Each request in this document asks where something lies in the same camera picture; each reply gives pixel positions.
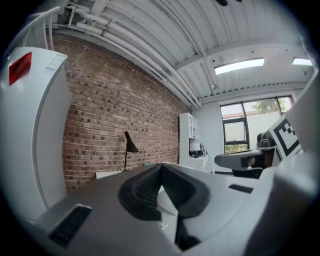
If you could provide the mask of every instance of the fluorescent light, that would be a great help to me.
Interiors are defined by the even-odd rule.
[[[293,58],[292,65],[312,66],[311,60],[307,58]]]
[[[255,59],[240,61],[232,64],[217,66],[216,68],[214,68],[214,70],[215,70],[215,74],[219,75],[229,71],[263,66],[264,63],[265,63],[264,58],[255,58]]]

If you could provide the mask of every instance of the white cabinet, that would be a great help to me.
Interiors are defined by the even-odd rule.
[[[208,156],[200,156],[193,158],[189,156],[190,143],[195,143],[199,139],[198,120],[190,113],[183,113],[179,116],[180,124],[180,157],[179,164],[182,166],[192,167],[197,171],[202,171],[206,168]]]

